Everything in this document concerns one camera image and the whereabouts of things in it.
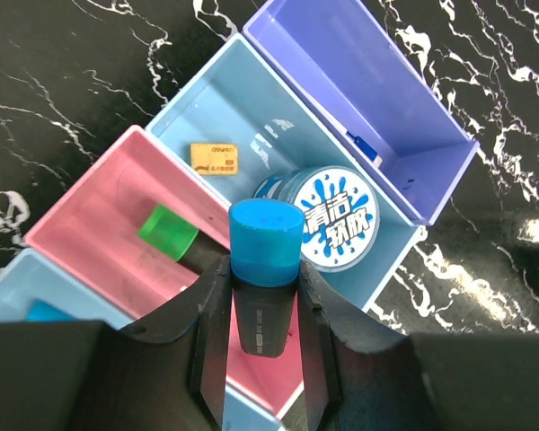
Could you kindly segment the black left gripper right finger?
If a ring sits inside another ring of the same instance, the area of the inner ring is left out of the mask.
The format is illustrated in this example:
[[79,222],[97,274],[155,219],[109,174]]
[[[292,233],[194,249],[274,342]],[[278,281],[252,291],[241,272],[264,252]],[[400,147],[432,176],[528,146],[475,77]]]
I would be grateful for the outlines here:
[[297,314],[312,430],[539,430],[539,334],[402,335],[309,263]]

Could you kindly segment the sky blue drawer box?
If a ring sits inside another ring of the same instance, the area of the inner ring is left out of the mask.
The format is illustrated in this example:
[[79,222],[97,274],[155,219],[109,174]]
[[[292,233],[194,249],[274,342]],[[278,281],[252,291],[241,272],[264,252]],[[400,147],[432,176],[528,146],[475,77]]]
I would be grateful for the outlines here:
[[[64,319],[102,320],[120,329],[133,318],[34,249],[20,252],[0,270],[0,322],[26,321],[36,303]],[[231,385],[225,387],[224,430],[282,430],[265,408]]]

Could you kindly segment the small tan cork stamp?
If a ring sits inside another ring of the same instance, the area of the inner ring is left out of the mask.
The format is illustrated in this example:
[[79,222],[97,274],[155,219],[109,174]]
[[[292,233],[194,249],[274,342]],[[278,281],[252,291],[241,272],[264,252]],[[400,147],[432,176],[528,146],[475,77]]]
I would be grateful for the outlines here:
[[202,176],[233,176],[239,172],[238,147],[235,144],[192,143],[190,166]]

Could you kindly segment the light blue drawer box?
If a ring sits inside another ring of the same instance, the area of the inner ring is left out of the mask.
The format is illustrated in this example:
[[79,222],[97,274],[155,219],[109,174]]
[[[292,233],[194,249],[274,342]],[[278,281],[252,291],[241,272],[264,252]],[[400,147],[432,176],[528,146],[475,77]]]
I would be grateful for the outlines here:
[[146,131],[185,163],[192,143],[235,144],[237,174],[200,177],[226,207],[250,198],[273,174],[344,166],[362,175],[377,202],[376,237],[359,263],[323,276],[364,312],[383,291],[419,231],[239,33],[179,90]]

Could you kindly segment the black highlighter blue cap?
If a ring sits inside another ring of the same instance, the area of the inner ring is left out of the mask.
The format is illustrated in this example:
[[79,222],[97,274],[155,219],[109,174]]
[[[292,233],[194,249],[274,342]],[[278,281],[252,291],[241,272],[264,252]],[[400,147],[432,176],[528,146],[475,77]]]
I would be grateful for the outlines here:
[[251,198],[228,213],[230,269],[242,350],[278,357],[287,342],[305,218],[297,207]]

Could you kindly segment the pink drawer box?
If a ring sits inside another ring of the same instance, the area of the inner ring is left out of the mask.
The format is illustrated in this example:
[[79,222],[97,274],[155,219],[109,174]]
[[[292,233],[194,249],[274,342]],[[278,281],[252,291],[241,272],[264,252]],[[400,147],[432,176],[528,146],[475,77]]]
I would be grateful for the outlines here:
[[229,202],[155,136],[132,126],[26,233],[25,241],[139,319],[197,279],[138,237],[157,205],[229,244]]

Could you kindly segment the white marker dark blue cap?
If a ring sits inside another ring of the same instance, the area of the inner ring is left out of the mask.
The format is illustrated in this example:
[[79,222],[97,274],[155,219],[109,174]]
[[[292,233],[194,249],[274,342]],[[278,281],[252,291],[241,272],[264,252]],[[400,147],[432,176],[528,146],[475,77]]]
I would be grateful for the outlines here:
[[378,152],[362,137],[353,135],[348,130],[345,132],[345,137],[352,141],[357,148],[372,162],[372,164],[379,168],[383,162],[383,158]]

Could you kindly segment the purple drawer box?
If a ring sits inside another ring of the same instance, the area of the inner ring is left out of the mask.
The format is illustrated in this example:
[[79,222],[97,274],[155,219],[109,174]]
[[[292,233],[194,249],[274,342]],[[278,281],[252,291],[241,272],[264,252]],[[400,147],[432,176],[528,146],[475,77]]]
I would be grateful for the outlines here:
[[359,1],[268,1],[243,34],[416,224],[434,224],[471,162],[468,137]]

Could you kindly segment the blue cleaning gel jar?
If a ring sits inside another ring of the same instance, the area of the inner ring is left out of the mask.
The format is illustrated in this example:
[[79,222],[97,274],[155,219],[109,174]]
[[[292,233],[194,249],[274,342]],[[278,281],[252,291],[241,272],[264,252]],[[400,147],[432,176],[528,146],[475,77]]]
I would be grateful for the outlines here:
[[304,213],[301,255],[323,272],[341,272],[358,264],[379,229],[379,205],[372,186],[347,167],[273,174],[253,195],[285,201]]

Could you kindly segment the black highlighter green cap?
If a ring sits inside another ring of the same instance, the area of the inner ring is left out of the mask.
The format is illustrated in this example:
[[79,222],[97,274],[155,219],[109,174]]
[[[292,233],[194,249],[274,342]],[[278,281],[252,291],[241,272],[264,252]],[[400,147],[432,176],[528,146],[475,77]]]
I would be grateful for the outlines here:
[[229,254],[222,244],[163,205],[154,208],[137,236],[197,275]]

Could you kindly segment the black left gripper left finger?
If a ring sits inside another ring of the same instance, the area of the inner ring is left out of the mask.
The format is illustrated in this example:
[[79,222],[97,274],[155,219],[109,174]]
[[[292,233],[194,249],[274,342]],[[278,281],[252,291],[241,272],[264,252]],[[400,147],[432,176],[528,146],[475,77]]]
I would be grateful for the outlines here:
[[121,330],[103,321],[0,323],[0,430],[218,430],[230,262]]

